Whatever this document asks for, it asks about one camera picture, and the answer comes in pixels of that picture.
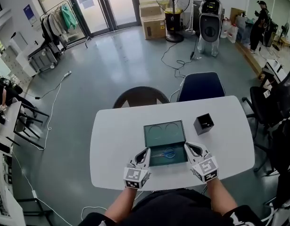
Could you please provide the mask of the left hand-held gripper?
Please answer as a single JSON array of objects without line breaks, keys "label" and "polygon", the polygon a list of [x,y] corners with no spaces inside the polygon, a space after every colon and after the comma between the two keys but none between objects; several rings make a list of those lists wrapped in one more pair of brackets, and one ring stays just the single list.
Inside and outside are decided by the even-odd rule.
[{"label": "left hand-held gripper", "polygon": [[124,184],[125,187],[142,189],[148,181],[151,173],[149,163],[151,157],[151,149],[144,148],[135,156],[135,160],[130,160],[124,168]]}]

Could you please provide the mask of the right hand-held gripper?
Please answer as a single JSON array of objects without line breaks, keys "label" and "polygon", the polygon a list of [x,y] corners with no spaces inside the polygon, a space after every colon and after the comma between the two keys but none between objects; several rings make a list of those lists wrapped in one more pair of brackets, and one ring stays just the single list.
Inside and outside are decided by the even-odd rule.
[{"label": "right hand-held gripper", "polygon": [[195,156],[205,156],[201,162],[193,165],[191,171],[201,182],[206,183],[218,177],[218,164],[216,158],[209,154],[205,145],[197,142],[188,142],[184,144],[184,149],[190,163],[196,163]]}]

